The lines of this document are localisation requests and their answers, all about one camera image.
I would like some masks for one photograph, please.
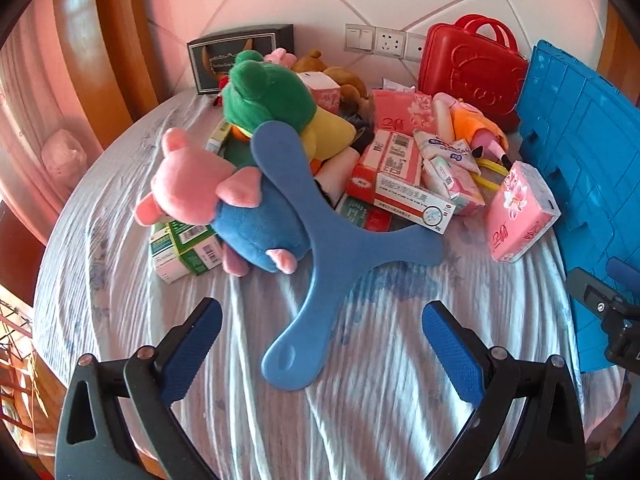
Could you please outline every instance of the suitcase handle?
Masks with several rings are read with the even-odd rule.
[[[503,22],[499,22],[498,20],[494,20],[493,18],[488,18],[486,16],[481,16],[469,21],[462,30],[468,32],[469,34],[477,34],[478,29],[483,25],[491,25],[492,27],[500,28],[500,30],[507,37],[507,41],[509,42],[509,46],[507,46],[509,51],[513,52],[514,54],[518,54],[518,43],[516,41],[516,38],[511,32],[511,29],[507,27]]]
[[[454,25],[456,27],[460,27],[464,29],[469,24],[469,22],[472,22],[473,20],[477,20],[478,18],[485,19],[486,17],[483,16],[482,14],[466,14],[465,16],[462,16],[462,18],[457,20]],[[496,43],[506,47],[506,44],[504,43],[504,33],[500,30],[500,27],[498,27],[494,23],[489,23],[489,25],[491,25],[491,28],[494,30]]]

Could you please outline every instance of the red suitcase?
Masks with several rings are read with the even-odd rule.
[[[483,25],[491,25],[496,40],[478,34]],[[520,122],[515,106],[528,65],[505,24],[468,14],[453,25],[437,23],[430,28],[418,89],[431,96],[446,92],[462,98],[503,131],[511,132]]]

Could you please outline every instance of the power outlet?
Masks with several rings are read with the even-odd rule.
[[[406,35],[404,58],[407,61],[417,61],[418,63],[420,63],[422,61],[422,53],[424,52],[424,45],[426,41],[426,36],[409,32]]]
[[[376,41],[373,46],[373,53],[402,59],[405,41],[406,33],[402,30],[376,27]]]

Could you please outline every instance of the screw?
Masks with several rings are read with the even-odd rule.
[[[136,352],[138,359],[151,359],[156,353],[156,349],[153,346],[141,346]]]
[[[551,356],[551,364],[556,368],[562,368],[564,366],[564,359],[559,355]]]
[[[92,363],[93,360],[94,360],[94,356],[92,356],[91,354],[84,354],[84,355],[81,355],[80,358],[78,359],[78,364],[80,366],[88,366]]]
[[[491,348],[491,356],[498,361],[504,361],[507,358],[507,351],[501,346],[494,346]]]

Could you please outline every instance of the blue folding crate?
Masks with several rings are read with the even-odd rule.
[[[640,110],[546,41],[533,50],[516,109],[522,158],[538,168],[562,211],[554,229],[566,270],[582,267],[633,301],[606,263],[616,256],[640,267]],[[580,369],[609,366],[600,320],[576,301],[572,311]]]

